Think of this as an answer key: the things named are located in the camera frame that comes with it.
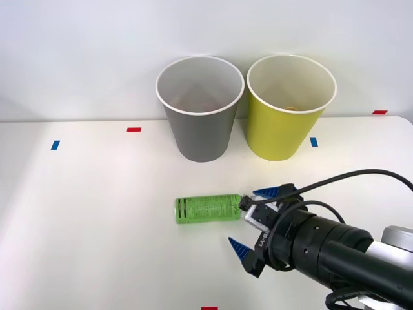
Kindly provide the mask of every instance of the green plastic bottle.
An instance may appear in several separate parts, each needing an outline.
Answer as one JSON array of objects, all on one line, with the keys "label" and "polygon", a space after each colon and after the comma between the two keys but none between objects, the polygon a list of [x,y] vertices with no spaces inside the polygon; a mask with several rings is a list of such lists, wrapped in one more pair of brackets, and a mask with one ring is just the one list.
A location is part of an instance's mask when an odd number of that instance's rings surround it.
[{"label": "green plastic bottle", "polygon": [[176,198],[175,219],[178,224],[233,221],[241,217],[237,194]]}]

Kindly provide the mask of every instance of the white tabletop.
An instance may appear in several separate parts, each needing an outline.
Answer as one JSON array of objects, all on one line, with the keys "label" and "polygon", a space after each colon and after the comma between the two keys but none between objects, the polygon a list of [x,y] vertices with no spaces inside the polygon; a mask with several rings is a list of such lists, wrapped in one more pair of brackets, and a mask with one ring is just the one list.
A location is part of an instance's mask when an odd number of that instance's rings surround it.
[{"label": "white tabletop", "polygon": [[[324,309],[329,290],[297,271],[244,272],[227,238],[253,247],[259,231],[242,220],[177,225],[174,199],[300,188],[365,168],[413,180],[413,126],[397,117],[322,118],[309,135],[319,147],[307,138],[280,162],[254,155],[244,127],[236,121],[221,158],[194,163],[166,121],[0,123],[0,309]],[[378,240],[388,225],[412,225],[412,193],[386,176],[303,196]]]}]

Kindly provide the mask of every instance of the paper cup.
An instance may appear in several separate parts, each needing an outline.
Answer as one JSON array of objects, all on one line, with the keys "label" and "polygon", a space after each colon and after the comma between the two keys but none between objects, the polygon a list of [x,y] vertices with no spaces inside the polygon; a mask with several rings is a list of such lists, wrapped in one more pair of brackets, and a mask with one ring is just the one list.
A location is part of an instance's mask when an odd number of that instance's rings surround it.
[{"label": "paper cup", "polygon": [[156,94],[183,156],[205,162],[224,154],[244,87],[233,64],[212,56],[181,59],[159,74]]},{"label": "paper cup", "polygon": [[248,71],[247,85],[247,142],[266,160],[291,157],[337,93],[330,71],[297,55],[260,59]]}]

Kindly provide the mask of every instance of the cup rim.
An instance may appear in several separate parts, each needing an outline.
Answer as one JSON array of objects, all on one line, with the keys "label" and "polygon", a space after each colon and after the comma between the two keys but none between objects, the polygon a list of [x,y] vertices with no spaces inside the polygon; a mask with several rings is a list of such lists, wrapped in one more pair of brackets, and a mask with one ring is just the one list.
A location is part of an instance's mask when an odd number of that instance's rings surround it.
[{"label": "cup rim", "polygon": [[[262,62],[262,61],[264,61],[264,60],[266,60],[266,59],[268,59],[268,58],[283,57],[283,56],[284,56],[284,57],[285,57],[285,56],[288,56],[288,57],[298,57],[298,58],[302,58],[302,59],[311,61],[312,63],[315,63],[316,65],[318,65],[319,67],[321,67],[322,69],[324,69],[324,71],[330,76],[330,78],[332,79],[333,84],[334,84],[334,93],[333,93],[333,95],[331,96],[330,100],[329,100],[326,104],[324,104],[324,105],[321,106],[321,107],[315,108],[315,109],[313,109],[313,110],[307,110],[307,111],[285,110],[285,109],[283,109],[283,108],[278,108],[278,107],[275,107],[275,106],[273,106],[273,105],[265,102],[264,100],[262,100],[262,99],[254,92],[254,90],[252,89],[251,84],[250,84],[250,73],[251,73],[251,71],[254,69],[254,67],[255,67],[257,64],[259,64],[260,62]],[[277,111],[280,111],[280,112],[284,112],[284,113],[289,113],[289,114],[310,114],[310,113],[314,113],[314,112],[323,110],[323,109],[325,109],[325,108],[334,100],[334,98],[335,98],[336,95],[337,95],[337,82],[336,82],[335,77],[334,77],[334,76],[332,75],[332,73],[329,71],[329,69],[327,69],[327,68],[324,67],[321,63],[319,63],[319,62],[317,62],[317,61],[315,61],[315,60],[313,60],[313,59],[311,59],[311,58],[308,58],[308,57],[305,57],[305,56],[300,56],[300,55],[294,55],[294,54],[269,55],[269,56],[266,56],[266,57],[264,57],[264,58],[261,58],[261,59],[257,60],[257,61],[249,68],[249,70],[248,70],[248,73],[247,73],[247,85],[248,85],[248,89],[250,90],[250,92],[251,92],[251,93],[254,95],[254,97],[257,98],[261,103],[263,103],[263,104],[266,105],[267,107],[272,108],[272,109],[274,109],[274,110],[277,110]]]},{"label": "cup rim", "polygon": [[[159,83],[159,79],[161,78],[162,74],[168,70],[171,66],[175,65],[176,63],[179,63],[181,61],[185,61],[191,58],[210,58],[210,59],[215,59],[215,60],[219,60],[222,61],[228,65],[230,65],[239,75],[239,77],[241,78],[241,90],[239,91],[239,94],[237,96],[237,98],[235,100],[233,100],[233,102],[231,102],[230,104],[219,108],[217,110],[213,110],[210,112],[188,112],[188,111],[184,111],[184,110],[179,110],[178,108],[173,107],[172,105],[169,105],[168,103],[166,103],[166,101],[161,97],[161,95],[159,94],[158,91],[158,83]],[[244,76],[242,75],[241,71],[239,71],[239,69],[233,65],[232,63],[230,63],[229,61],[219,58],[219,57],[215,57],[215,56],[189,56],[189,57],[185,57],[185,58],[181,58],[178,59],[177,61],[174,61],[173,63],[170,63],[169,65],[167,65],[162,71],[161,73],[159,73],[159,75],[156,78],[156,82],[155,82],[155,91],[156,91],[156,96],[158,97],[158,99],[162,102],[162,104],[164,104],[164,106],[168,107],[169,109],[181,113],[181,114],[186,114],[186,115],[193,115],[193,116],[206,116],[206,115],[213,115],[213,114],[217,114],[220,113],[222,111],[225,111],[227,109],[229,109],[230,107],[232,107],[233,105],[235,105],[239,99],[241,98],[241,96],[243,95],[245,90],[245,81],[244,81]]]}]

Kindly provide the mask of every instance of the yellow paper cup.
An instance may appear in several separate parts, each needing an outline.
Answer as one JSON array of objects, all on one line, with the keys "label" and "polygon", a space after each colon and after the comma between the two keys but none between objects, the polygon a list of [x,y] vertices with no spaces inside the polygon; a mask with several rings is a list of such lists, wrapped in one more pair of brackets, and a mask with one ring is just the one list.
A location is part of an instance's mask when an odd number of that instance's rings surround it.
[{"label": "yellow paper cup", "polygon": [[286,160],[337,93],[334,76],[322,64],[297,55],[274,55],[254,63],[247,142],[266,160]]}]

